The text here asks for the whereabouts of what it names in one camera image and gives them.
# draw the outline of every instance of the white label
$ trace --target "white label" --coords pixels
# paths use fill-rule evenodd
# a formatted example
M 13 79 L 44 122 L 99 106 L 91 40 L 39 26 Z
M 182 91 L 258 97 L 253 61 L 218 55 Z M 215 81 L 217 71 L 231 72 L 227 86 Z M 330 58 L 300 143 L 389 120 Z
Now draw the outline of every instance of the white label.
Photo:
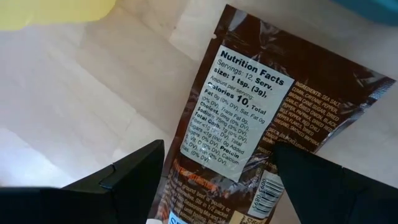
M 264 170 L 248 214 L 260 219 L 268 217 L 283 191 L 284 186 L 280 177 Z
M 173 212 L 170 212 L 168 224 L 188 224 L 188 223 L 182 221 L 179 217 L 174 215 Z
M 181 153 L 237 182 L 294 80 L 220 46 Z

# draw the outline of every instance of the blue label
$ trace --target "blue label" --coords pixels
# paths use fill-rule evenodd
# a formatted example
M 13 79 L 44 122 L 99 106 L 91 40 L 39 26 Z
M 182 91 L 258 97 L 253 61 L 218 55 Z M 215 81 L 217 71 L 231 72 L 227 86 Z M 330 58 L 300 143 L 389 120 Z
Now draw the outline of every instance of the blue label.
M 188 223 L 182 221 L 179 217 L 174 215 L 173 212 L 170 212 L 169 224 L 188 224 Z

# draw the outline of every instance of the black plastic part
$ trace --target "black plastic part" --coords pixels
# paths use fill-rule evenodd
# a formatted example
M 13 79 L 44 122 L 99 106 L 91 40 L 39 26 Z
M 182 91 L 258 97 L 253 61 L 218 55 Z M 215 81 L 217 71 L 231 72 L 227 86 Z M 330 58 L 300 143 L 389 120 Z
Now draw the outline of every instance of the black plastic part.
M 398 223 L 398 189 L 278 142 L 273 160 L 303 224 Z
M 0 223 L 145 224 L 163 161 L 156 140 L 63 189 L 1 188 Z

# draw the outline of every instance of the glossy packet surface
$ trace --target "glossy packet surface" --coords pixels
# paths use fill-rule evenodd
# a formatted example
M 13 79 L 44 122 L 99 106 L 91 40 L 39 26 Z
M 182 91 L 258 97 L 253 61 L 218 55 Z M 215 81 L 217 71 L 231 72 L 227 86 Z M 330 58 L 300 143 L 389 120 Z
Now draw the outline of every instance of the glossy packet surface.
M 316 152 L 395 82 L 231 6 L 202 61 L 154 202 L 164 223 L 269 223 L 286 141 Z

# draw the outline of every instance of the nutrition facts label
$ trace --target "nutrition facts label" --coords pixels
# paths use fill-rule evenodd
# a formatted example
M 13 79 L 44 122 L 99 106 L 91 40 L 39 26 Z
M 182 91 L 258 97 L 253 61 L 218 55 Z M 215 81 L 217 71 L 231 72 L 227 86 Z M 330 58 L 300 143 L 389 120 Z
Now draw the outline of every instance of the nutrition facts label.
M 181 153 L 237 182 L 294 80 L 220 46 Z

